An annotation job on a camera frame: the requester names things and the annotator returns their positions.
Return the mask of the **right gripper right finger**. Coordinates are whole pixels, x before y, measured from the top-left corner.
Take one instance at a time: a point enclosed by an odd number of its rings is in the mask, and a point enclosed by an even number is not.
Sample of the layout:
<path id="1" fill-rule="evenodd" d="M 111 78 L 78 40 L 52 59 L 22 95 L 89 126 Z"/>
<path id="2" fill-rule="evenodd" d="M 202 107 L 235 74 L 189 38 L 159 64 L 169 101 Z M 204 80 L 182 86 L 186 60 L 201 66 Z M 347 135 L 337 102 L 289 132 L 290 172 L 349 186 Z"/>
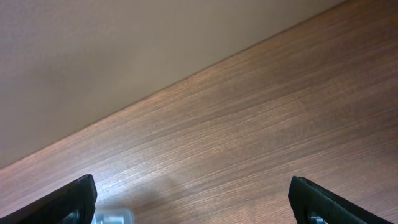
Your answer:
<path id="1" fill-rule="evenodd" d="M 304 177 L 292 177 L 288 199 L 299 224 L 392 224 Z"/>

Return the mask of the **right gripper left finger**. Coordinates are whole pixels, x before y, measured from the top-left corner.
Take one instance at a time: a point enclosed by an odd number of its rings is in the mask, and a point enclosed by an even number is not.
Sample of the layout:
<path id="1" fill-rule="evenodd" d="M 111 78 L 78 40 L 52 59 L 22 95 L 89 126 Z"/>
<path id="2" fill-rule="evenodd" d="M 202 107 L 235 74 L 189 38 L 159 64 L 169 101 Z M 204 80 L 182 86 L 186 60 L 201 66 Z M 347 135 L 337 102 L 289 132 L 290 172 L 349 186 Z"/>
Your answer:
<path id="1" fill-rule="evenodd" d="M 83 175 L 52 193 L 1 218 L 1 224 L 90 224 L 97 191 L 93 176 Z"/>

